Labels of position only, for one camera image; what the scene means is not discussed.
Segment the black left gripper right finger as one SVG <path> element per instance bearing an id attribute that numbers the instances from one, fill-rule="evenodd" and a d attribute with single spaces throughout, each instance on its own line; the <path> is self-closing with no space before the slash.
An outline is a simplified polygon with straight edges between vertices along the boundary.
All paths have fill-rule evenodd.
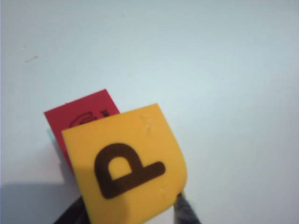
<path id="1" fill-rule="evenodd" d="M 178 194 L 174 203 L 175 224 L 201 224 L 193 208 L 182 193 Z"/>

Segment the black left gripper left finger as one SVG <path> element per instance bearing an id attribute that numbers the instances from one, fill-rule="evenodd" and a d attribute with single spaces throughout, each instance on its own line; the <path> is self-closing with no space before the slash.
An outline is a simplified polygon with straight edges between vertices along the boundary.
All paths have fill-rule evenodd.
<path id="1" fill-rule="evenodd" d="M 69 206 L 54 224 L 90 224 L 82 196 Z"/>

